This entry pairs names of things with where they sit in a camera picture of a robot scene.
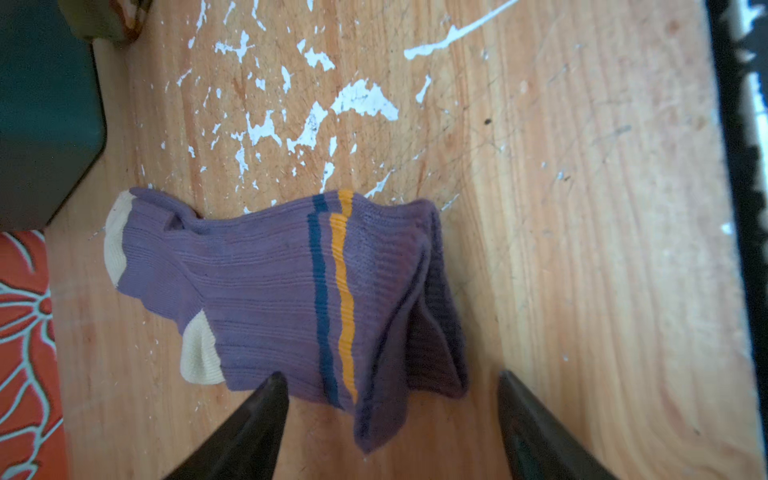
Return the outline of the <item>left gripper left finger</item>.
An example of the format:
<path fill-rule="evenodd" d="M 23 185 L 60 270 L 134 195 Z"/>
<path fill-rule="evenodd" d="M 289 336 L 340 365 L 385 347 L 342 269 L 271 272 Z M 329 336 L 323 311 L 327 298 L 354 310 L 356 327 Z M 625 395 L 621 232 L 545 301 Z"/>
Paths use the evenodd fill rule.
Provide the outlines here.
<path fill-rule="evenodd" d="M 289 409 L 288 385 L 270 375 L 169 479 L 271 479 Z"/>

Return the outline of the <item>purple striped sock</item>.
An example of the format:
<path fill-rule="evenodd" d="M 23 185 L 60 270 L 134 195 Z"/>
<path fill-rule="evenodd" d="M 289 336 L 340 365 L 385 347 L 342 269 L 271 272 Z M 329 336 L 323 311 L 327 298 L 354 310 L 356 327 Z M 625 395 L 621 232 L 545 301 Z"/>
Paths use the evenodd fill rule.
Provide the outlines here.
<path fill-rule="evenodd" d="M 120 293 L 177 325 L 187 382 L 246 391 L 279 372 L 292 396 L 351 414 L 364 452 L 397 434 L 412 391 L 468 391 L 428 200 L 337 190 L 210 220 L 133 188 L 107 217 L 104 262 Z"/>

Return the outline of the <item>green striped sock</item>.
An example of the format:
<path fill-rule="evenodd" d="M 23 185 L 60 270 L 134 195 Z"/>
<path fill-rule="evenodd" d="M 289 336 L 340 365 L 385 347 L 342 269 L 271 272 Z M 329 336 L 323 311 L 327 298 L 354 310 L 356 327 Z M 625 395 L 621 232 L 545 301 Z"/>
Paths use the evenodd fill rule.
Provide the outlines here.
<path fill-rule="evenodd" d="M 153 1 L 58 0 L 57 3 L 76 37 L 124 44 L 139 37 Z"/>

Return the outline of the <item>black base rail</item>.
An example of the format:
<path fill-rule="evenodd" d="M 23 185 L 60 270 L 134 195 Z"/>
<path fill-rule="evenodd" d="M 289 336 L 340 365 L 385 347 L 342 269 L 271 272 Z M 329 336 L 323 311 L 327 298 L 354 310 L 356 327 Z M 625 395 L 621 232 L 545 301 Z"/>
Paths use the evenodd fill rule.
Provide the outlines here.
<path fill-rule="evenodd" d="M 767 438 L 767 3 L 707 1 L 744 284 L 760 432 Z"/>

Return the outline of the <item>green compartment tray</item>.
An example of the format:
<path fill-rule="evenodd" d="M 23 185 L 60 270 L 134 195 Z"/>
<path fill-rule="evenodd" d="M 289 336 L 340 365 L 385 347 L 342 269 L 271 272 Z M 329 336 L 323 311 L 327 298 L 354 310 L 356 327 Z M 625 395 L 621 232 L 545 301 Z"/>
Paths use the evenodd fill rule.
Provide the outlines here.
<path fill-rule="evenodd" d="M 1 4 L 1 228 L 44 228 L 102 153 L 93 50 L 54 1 Z"/>

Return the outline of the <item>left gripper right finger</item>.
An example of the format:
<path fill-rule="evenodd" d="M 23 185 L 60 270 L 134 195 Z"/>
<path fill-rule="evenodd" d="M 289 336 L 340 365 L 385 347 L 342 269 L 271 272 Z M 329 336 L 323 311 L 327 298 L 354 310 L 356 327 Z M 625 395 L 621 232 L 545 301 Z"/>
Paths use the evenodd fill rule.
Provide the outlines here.
<path fill-rule="evenodd" d="M 515 479 L 612 479 L 511 371 L 500 373 L 498 418 L 505 453 Z"/>

